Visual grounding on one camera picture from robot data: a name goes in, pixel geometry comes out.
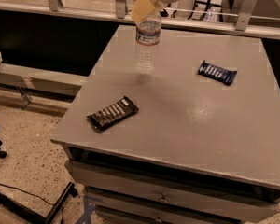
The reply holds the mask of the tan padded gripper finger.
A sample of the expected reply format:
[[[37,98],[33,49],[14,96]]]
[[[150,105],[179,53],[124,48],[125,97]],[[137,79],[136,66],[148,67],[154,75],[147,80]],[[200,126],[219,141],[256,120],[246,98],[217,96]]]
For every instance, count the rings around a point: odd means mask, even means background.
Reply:
[[[161,4],[159,0],[136,0],[131,12],[131,18],[135,24],[148,19],[158,19],[160,15]]]

